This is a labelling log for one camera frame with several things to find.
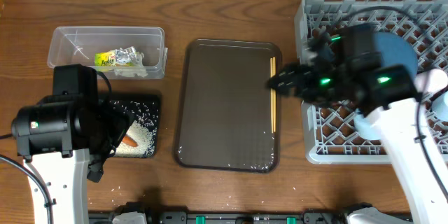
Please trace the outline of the light blue cup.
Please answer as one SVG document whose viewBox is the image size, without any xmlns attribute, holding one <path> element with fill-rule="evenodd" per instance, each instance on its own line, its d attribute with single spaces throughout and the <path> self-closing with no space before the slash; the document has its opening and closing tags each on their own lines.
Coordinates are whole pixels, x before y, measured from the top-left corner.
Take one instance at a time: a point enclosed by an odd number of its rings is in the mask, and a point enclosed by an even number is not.
<svg viewBox="0 0 448 224">
<path fill-rule="evenodd" d="M 448 121 L 448 93 L 441 94 L 435 99 L 431 105 L 432 111 L 435 113 L 436 118 Z"/>
</svg>

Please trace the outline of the green snack wrapper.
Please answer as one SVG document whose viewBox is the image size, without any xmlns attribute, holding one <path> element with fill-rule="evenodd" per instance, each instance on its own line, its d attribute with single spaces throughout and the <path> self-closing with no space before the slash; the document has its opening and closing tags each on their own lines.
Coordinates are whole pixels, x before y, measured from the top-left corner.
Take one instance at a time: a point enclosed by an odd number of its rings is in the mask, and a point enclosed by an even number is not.
<svg viewBox="0 0 448 224">
<path fill-rule="evenodd" d="M 94 63 L 98 67 L 135 67 L 142 65 L 143 56 L 137 52 L 134 46 L 120 48 L 108 52 L 100 52 L 95 55 Z"/>
</svg>

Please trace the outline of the wooden chopstick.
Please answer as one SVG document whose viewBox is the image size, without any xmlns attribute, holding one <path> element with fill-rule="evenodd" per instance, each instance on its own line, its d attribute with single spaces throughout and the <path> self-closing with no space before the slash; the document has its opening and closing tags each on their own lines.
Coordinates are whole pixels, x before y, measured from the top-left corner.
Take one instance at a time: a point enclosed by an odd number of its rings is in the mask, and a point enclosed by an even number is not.
<svg viewBox="0 0 448 224">
<path fill-rule="evenodd" d="M 269 59 L 269 77 L 273 77 L 274 75 L 274 58 L 270 58 Z M 270 121 L 271 121 L 271 133 L 274 133 L 274 129 L 275 129 L 275 124 L 274 124 L 274 93 L 273 90 L 271 88 L 269 88 L 269 92 L 270 92 Z"/>
<path fill-rule="evenodd" d="M 276 74 L 276 58 L 273 57 L 270 59 L 270 77 L 274 77 L 274 75 Z M 275 90 L 271 89 L 270 91 L 271 93 L 271 123 L 272 123 L 272 133 L 274 134 L 276 132 L 276 114 L 277 114 L 277 109 L 276 109 L 276 94 L 275 94 Z"/>
</svg>

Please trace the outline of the orange carrot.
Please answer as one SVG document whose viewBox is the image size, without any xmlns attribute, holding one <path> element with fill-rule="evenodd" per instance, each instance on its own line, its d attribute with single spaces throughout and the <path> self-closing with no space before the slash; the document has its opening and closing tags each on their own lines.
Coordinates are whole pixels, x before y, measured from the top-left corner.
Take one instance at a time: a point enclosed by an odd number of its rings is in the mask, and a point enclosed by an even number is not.
<svg viewBox="0 0 448 224">
<path fill-rule="evenodd" d="M 133 140 L 133 138 L 131 138 L 131 137 L 128 136 L 128 135 L 125 135 L 125 136 L 123 137 L 122 142 L 123 142 L 124 144 L 128 145 L 128 146 L 133 147 L 133 148 L 136 148 L 136 147 L 138 146 L 138 143 L 137 143 L 135 140 Z"/>
</svg>

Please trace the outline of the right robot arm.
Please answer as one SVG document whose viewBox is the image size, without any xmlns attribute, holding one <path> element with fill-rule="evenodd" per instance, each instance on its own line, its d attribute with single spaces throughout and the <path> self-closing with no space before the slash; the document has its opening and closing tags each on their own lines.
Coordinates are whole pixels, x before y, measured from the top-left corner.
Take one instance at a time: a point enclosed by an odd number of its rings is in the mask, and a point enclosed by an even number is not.
<svg viewBox="0 0 448 224">
<path fill-rule="evenodd" d="M 426 93 L 447 86 L 447 74 L 429 69 L 411 77 L 403 65 L 319 72 L 288 64 L 268 81 L 279 95 L 332 106 L 348 99 L 363 112 L 391 161 L 414 223 L 447 222 L 447 164 L 431 135 L 422 103 Z"/>
</svg>

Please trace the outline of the dark blue plate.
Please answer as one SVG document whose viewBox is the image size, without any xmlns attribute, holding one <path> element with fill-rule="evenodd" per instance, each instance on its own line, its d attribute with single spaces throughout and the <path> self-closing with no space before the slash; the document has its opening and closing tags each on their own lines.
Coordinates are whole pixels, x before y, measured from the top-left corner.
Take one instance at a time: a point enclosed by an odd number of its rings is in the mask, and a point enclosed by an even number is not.
<svg viewBox="0 0 448 224">
<path fill-rule="evenodd" d="M 418 71 L 418 59 L 413 47 L 403 38 L 388 32 L 374 34 L 374 44 L 381 54 L 381 65 L 392 67 L 403 65 L 411 78 L 415 78 Z"/>
</svg>

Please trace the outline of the pale pink cup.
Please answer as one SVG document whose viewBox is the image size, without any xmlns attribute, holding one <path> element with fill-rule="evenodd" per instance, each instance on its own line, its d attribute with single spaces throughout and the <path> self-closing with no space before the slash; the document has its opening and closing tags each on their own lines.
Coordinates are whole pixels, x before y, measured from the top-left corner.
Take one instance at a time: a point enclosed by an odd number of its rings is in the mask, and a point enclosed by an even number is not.
<svg viewBox="0 0 448 224">
<path fill-rule="evenodd" d="M 435 94 L 447 87 L 447 74 L 441 69 L 431 69 L 417 74 L 414 84 L 423 94 Z"/>
</svg>

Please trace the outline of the white tissue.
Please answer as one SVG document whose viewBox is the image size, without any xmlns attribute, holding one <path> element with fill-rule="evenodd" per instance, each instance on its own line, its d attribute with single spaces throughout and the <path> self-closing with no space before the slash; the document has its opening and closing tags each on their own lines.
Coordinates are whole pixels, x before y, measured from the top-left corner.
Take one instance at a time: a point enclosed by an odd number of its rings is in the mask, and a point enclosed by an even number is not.
<svg viewBox="0 0 448 224">
<path fill-rule="evenodd" d="M 148 73 L 143 65 L 144 54 L 142 52 L 136 53 L 136 61 L 134 61 L 134 65 L 126 66 L 124 69 L 115 69 L 114 74 L 116 76 L 122 76 L 126 78 L 134 78 L 134 77 L 147 77 Z"/>
</svg>

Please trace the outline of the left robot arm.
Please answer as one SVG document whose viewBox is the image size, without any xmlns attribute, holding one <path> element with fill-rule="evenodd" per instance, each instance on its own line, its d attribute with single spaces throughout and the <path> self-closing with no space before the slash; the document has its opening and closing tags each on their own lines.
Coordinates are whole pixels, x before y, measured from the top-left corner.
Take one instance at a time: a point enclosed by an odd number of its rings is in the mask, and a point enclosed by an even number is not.
<svg viewBox="0 0 448 224">
<path fill-rule="evenodd" d="M 107 100 L 81 95 L 44 97 L 11 123 L 29 178 L 36 223 L 88 223 L 87 182 L 101 180 L 132 124 Z"/>
</svg>

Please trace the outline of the light blue bowl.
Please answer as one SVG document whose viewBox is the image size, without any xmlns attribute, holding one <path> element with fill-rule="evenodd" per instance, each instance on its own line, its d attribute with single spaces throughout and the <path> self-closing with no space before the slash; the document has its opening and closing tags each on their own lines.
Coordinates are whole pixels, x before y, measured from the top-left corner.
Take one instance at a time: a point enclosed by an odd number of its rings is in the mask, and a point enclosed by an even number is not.
<svg viewBox="0 0 448 224">
<path fill-rule="evenodd" d="M 382 139 L 377 123 L 372 124 L 368 118 L 364 117 L 359 109 L 355 110 L 355 114 L 353 119 L 354 127 L 361 138 L 369 141 Z"/>
</svg>

